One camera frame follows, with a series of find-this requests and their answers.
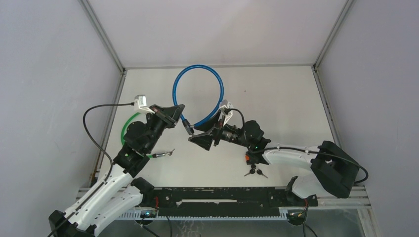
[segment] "white wall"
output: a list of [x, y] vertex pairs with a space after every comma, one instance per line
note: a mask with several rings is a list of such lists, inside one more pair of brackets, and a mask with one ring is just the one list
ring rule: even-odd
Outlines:
[[320, 71], [385, 237], [419, 236], [418, 12], [417, 0], [356, 1]]
[[[0, 35], [0, 232], [46, 236], [97, 155], [83, 112], [112, 102], [119, 72], [76, 0], [2, 0]], [[94, 137], [108, 114], [88, 116]]]
[[126, 67], [313, 64], [346, 0], [91, 0]]

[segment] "robotic arm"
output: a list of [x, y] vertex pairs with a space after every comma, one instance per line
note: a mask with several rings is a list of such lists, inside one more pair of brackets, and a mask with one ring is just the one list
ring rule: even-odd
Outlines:
[[[234, 110], [242, 116], [242, 128], [226, 124]], [[217, 146], [223, 140], [247, 147], [247, 164], [292, 165], [311, 171], [304, 177], [293, 177], [288, 184], [295, 199], [327, 193], [347, 198], [360, 168], [353, 158], [330, 141], [324, 141], [320, 146], [297, 147], [264, 138], [259, 124], [254, 120], [245, 122], [242, 113], [226, 100], [220, 104], [217, 114], [195, 129], [203, 133], [192, 135], [189, 141], [207, 151], [212, 144]]]
[[[64, 212], [56, 210], [49, 216], [52, 229], [49, 236], [98, 236], [125, 211], [152, 201], [153, 197], [148, 194], [154, 187], [143, 178], [134, 178], [150, 160], [147, 154], [151, 153], [163, 131], [176, 126], [185, 106], [147, 107], [145, 96], [137, 96], [133, 105], [147, 114], [147, 123], [131, 123], [124, 136], [125, 144], [113, 159], [109, 172]], [[125, 186], [125, 191], [111, 200]]]

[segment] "blue cable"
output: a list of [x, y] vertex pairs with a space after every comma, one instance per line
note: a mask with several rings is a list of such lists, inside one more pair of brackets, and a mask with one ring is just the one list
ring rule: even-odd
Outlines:
[[[183, 74], [185, 74], [187, 71], [191, 70], [191, 69], [195, 69], [195, 68], [202, 68], [205, 70], [210, 71], [212, 74], [214, 74], [214, 76], [217, 78], [218, 83], [220, 84], [220, 98], [218, 99], [218, 102], [215, 106], [215, 108], [211, 111], [211, 113], [206, 116], [203, 120], [197, 122], [196, 124], [194, 124], [194, 127], [200, 126], [202, 124], [204, 124], [206, 121], [208, 121], [213, 115], [215, 115], [215, 113], [218, 111], [218, 106], [221, 103], [221, 101], [223, 100], [224, 97], [224, 85], [222, 83], [221, 77], [220, 75], [212, 68], [206, 66], [206, 65], [200, 65], [200, 64], [196, 64], [196, 65], [191, 65], [189, 67], [186, 67], [185, 69], [183, 69], [179, 75], [177, 75], [176, 80], [174, 80], [173, 83], [173, 90], [172, 90], [172, 98], [173, 98], [173, 103], [176, 106], [177, 105], [177, 100], [176, 100], [176, 88], [177, 88], [177, 84], [179, 83], [180, 78], [183, 76]], [[182, 121], [185, 121], [185, 117], [183, 115], [180, 116], [180, 119]]]

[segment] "white table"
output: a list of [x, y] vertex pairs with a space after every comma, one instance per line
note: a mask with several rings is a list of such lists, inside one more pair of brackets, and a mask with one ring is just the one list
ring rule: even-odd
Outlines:
[[[148, 105], [172, 106], [171, 90], [182, 69], [128, 70], [119, 103], [132, 102], [137, 94], [147, 96]], [[215, 68], [224, 82], [224, 99], [240, 109], [246, 120], [256, 120], [265, 131], [265, 138], [288, 145], [314, 146], [323, 140], [332, 141], [325, 111], [311, 68], [294, 67], [232, 67]], [[215, 77], [203, 69], [187, 72], [179, 82], [177, 100], [185, 104], [185, 117], [196, 123], [216, 105], [219, 85]], [[122, 145], [123, 124], [134, 114], [132, 107], [119, 107], [112, 125], [106, 151], [114, 158]], [[145, 121], [140, 115], [137, 120]], [[229, 124], [241, 127], [238, 113]], [[221, 141], [205, 151], [188, 141], [181, 122], [166, 129], [153, 152], [174, 151], [171, 157], [152, 158], [138, 174], [155, 187], [240, 187], [286, 186], [293, 176], [306, 171], [278, 165], [259, 164], [261, 175], [248, 175], [246, 148]], [[109, 169], [104, 159], [100, 176]]]

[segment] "cable connector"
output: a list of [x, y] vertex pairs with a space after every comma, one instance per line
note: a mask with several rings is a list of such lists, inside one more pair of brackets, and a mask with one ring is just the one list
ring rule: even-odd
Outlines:
[[137, 95], [134, 98], [134, 110], [139, 111], [143, 114], [152, 113], [154, 114], [154, 111], [152, 111], [150, 108], [147, 107], [147, 100], [145, 95]]
[[189, 123], [189, 121], [187, 119], [185, 119], [184, 121], [182, 121], [182, 123], [183, 123], [183, 126], [186, 129], [186, 132], [189, 135], [193, 135], [195, 133], [194, 129], [192, 128], [191, 124]]

